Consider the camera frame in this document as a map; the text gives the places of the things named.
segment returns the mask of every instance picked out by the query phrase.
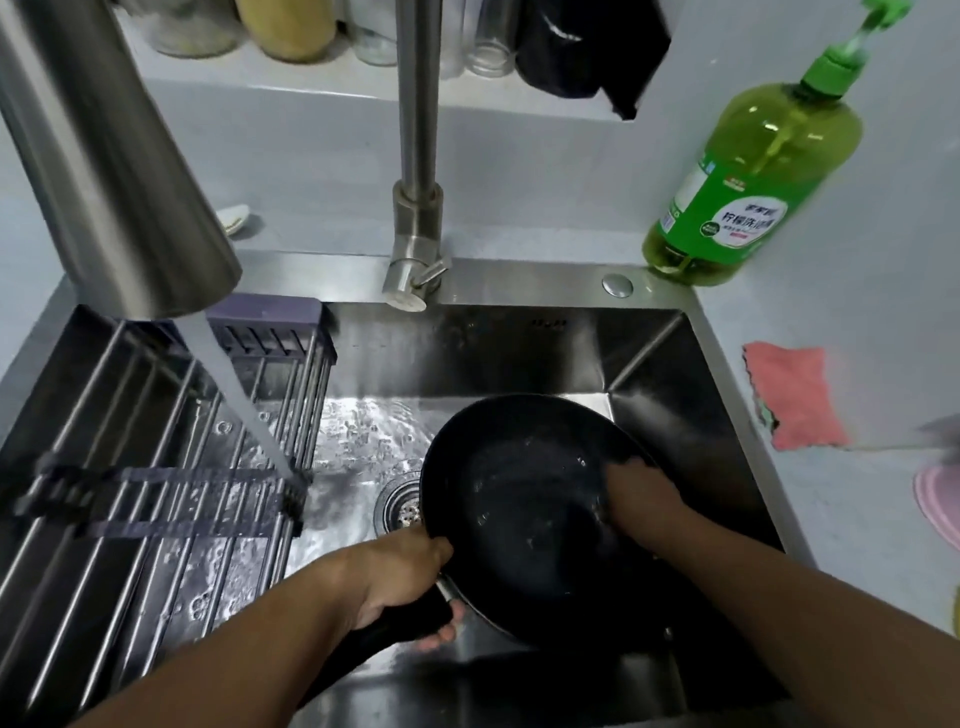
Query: pink item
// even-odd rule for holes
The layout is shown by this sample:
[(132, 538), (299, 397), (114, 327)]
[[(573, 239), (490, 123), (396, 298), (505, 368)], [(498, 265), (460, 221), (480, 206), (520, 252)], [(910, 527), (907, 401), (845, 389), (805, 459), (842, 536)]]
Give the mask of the pink item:
[(774, 448), (850, 443), (830, 405), (823, 348), (783, 349), (755, 341), (743, 347), (743, 358), (754, 391), (777, 418)]
[(913, 493), (937, 533), (960, 548), (960, 466), (924, 468), (913, 479)]

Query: pan handle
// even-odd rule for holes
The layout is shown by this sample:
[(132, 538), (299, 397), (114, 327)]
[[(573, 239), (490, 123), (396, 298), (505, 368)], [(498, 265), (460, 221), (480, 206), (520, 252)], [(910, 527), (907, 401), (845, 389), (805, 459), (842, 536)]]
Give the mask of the pan handle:
[(363, 629), (354, 629), (326, 658), (320, 674), (297, 705), (299, 710), (340, 678), (396, 643), (411, 642), (437, 632), (453, 619), (453, 611), (437, 587), (417, 601), (387, 607), (380, 619)]

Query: sink hole cover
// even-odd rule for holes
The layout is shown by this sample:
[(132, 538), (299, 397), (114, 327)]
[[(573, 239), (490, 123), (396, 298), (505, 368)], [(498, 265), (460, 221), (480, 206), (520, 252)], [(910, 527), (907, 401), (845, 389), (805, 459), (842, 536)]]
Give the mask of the sink hole cover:
[(383, 536), (420, 522), (420, 471), (404, 473), (380, 491), (373, 507), (373, 530)]

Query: dish rack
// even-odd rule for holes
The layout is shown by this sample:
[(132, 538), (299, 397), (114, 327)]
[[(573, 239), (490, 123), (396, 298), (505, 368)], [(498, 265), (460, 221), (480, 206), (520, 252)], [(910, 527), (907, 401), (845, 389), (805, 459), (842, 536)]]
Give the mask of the dish rack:
[(284, 576), (336, 362), (323, 306), (235, 294), (207, 317), (295, 477), (172, 327), (97, 317), (106, 346), (3, 513), (0, 713), (16, 724), (65, 724)]

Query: person's left hand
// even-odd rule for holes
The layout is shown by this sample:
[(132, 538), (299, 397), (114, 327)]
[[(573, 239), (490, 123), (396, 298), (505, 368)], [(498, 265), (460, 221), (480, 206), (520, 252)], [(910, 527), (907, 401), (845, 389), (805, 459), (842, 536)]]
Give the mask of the person's left hand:
[[(352, 546), (356, 568), (365, 576), (366, 596), (357, 612), (353, 629), (375, 622), (384, 607), (409, 604), (426, 594), (436, 582), (441, 567), (453, 555), (453, 546), (445, 538), (431, 539), (422, 525), (401, 528), (375, 541)], [(418, 643), (418, 649), (429, 650), (452, 642), (456, 625), (464, 618), (463, 602), (450, 602), (453, 621)]]

